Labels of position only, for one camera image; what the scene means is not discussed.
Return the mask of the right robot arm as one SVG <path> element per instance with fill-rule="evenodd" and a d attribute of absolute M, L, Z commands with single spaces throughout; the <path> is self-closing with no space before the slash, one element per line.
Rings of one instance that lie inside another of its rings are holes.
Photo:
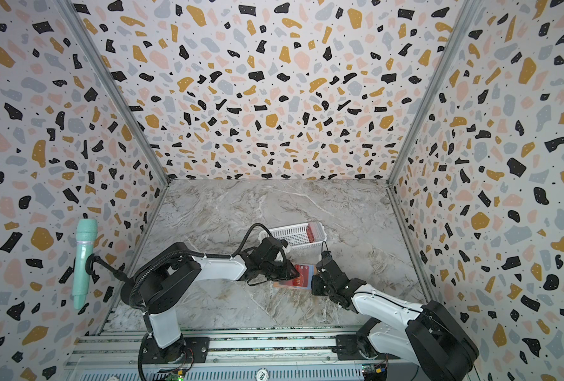
<path fill-rule="evenodd" d="M 368 317 L 356 333 L 336 336 L 334 352 L 339 359 L 398 357 L 418 365 L 431 380 L 462 380 L 472 371 L 479 351 L 439 302 L 410 303 L 361 279 L 350 279 L 329 251 L 321 254 L 316 269 L 313 295 Z"/>

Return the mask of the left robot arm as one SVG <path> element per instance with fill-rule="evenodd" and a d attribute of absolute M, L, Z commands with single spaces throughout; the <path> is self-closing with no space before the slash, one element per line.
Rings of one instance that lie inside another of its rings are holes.
<path fill-rule="evenodd" d="M 250 282 L 263 276 L 266 282 L 299 278 L 284 251 L 286 241 L 266 237 L 256 247 L 232 254 L 195 252 L 184 243 L 172 244 L 139 268 L 121 290 L 121 299 L 141 311 L 147 332 L 158 349 L 180 344 L 181 332 L 175 308 L 195 282 L 230 280 Z"/>

